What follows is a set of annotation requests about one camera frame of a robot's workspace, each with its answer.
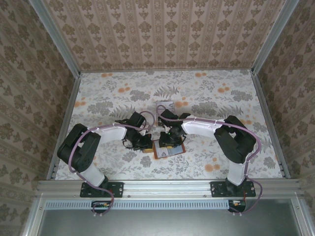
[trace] floral tablecloth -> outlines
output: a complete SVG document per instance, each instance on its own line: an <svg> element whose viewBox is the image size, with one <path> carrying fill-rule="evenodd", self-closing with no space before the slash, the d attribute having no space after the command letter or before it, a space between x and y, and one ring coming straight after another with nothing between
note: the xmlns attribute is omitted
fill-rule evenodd
<svg viewBox="0 0 315 236"><path fill-rule="evenodd" d="M262 141L262 150L249 165L249 176L282 177L249 70L156 71L89 73L81 75L69 131L111 124L134 111L155 113L157 101L175 103L175 112L202 118L238 117ZM158 139L160 127L151 130ZM109 179L225 178L228 159L214 138L188 135L186 153L155 160L124 148L122 141L98 146L94 162ZM56 179L79 179L60 161Z"/></svg>

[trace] vented metal panel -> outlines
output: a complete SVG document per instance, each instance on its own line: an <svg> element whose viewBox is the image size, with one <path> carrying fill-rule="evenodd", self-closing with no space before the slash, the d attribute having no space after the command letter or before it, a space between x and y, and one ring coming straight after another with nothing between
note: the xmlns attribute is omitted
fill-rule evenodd
<svg viewBox="0 0 315 236"><path fill-rule="evenodd" d="M91 200L49 200L46 202L45 210L54 209L91 209ZM229 209L228 200L116 200L112 209Z"/></svg>

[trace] floral wallpaper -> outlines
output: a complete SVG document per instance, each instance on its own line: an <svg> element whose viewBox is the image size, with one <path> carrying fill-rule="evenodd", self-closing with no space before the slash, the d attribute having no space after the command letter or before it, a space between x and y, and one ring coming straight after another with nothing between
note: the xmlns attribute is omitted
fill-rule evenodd
<svg viewBox="0 0 315 236"><path fill-rule="evenodd" d="M301 0L259 72L292 178L315 220L315 1Z"/></svg>
<svg viewBox="0 0 315 236"><path fill-rule="evenodd" d="M258 134L262 150L249 166L251 177L282 177L249 70L150 71L81 74L69 131L112 124L134 111L155 114L156 102L174 101L175 113L202 118L237 116ZM145 115L152 123L150 115ZM162 127L150 133L159 138ZM226 178L228 159L216 139L188 135L186 153L156 160L153 153L135 152L122 141L100 144L94 163L109 179ZM56 179L78 179L60 161Z"/></svg>
<svg viewBox="0 0 315 236"><path fill-rule="evenodd" d="M44 0L81 71L250 68L285 0Z"/></svg>
<svg viewBox="0 0 315 236"><path fill-rule="evenodd" d="M1 0L0 235L19 235L46 179L73 79L29 2Z"/></svg>

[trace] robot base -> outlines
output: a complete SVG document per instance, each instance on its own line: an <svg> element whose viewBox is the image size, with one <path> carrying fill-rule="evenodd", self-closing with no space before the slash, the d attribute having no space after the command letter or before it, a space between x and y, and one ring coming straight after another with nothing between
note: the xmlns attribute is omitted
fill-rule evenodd
<svg viewBox="0 0 315 236"><path fill-rule="evenodd" d="M246 179L239 186L226 181L210 182L211 196L213 198L222 197L256 197L254 183Z"/></svg>
<svg viewBox="0 0 315 236"><path fill-rule="evenodd" d="M106 189L113 193L115 198L122 198L124 192L123 182L109 182ZM82 183L81 198L110 198L110 195L104 191L97 190L89 186L87 183Z"/></svg>

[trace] patterned wallpaper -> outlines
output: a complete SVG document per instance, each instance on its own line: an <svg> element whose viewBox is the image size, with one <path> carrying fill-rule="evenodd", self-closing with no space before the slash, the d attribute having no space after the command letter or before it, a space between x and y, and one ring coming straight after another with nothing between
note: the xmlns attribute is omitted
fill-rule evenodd
<svg viewBox="0 0 315 236"><path fill-rule="evenodd" d="M45 179L73 76L27 0L0 1L0 235L18 235Z"/></svg>
<svg viewBox="0 0 315 236"><path fill-rule="evenodd" d="M85 72L250 68L285 0L44 0Z"/></svg>
<svg viewBox="0 0 315 236"><path fill-rule="evenodd" d="M315 219L315 1L301 0L259 72L293 178Z"/></svg>

